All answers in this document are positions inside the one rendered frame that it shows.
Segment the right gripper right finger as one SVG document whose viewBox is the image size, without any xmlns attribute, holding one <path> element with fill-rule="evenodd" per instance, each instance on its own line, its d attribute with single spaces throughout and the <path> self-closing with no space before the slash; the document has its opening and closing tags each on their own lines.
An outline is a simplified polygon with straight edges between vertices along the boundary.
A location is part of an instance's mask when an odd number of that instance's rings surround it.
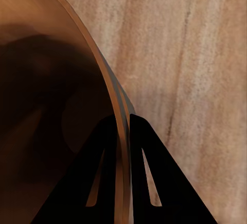
<svg viewBox="0 0 247 224">
<path fill-rule="evenodd" d="M 162 206 L 150 202 L 144 150 Z M 217 224 L 148 121 L 130 114 L 134 224 Z"/>
</svg>

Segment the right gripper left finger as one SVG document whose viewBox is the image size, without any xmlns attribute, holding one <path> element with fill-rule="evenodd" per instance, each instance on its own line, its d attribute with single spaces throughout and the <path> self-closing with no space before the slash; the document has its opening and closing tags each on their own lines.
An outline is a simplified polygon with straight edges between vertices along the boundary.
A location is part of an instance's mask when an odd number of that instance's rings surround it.
<svg viewBox="0 0 247 224">
<path fill-rule="evenodd" d="M 114 224 L 117 123 L 101 119 L 31 224 Z M 86 206 L 104 151 L 97 202 Z"/>
</svg>

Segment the trash can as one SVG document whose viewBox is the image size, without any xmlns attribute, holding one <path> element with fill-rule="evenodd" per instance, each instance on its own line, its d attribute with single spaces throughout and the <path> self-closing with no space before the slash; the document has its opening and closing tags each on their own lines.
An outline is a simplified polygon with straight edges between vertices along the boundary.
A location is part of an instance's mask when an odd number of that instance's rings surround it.
<svg viewBox="0 0 247 224">
<path fill-rule="evenodd" d="M 114 224 L 129 224 L 131 101 L 67 0 L 0 0 L 0 224 L 31 224 L 113 114 Z M 86 206 L 97 202 L 103 157 Z"/>
</svg>

